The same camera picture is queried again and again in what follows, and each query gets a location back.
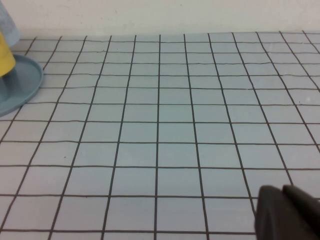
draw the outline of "black object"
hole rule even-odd
[[[295,186],[262,186],[255,233],[257,240],[320,240],[320,203]]]

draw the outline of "blue plastic dish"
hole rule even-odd
[[[28,102],[44,79],[44,72],[36,61],[26,56],[13,56],[14,69],[0,77],[0,117]]]

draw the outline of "square grid cell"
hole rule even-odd
[[[260,186],[320,197],[318,35],[59,39],[13,48],[46,67],[0,118],[0,240],[251,240]]]

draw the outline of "yellow object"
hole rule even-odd
[[[10,72],[16,65],[16,60],[12,55],[9,46],[0,32],[0,77]]]

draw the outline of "white wall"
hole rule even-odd
[[[2,0],[28,35],[320,30],[319,0]]]

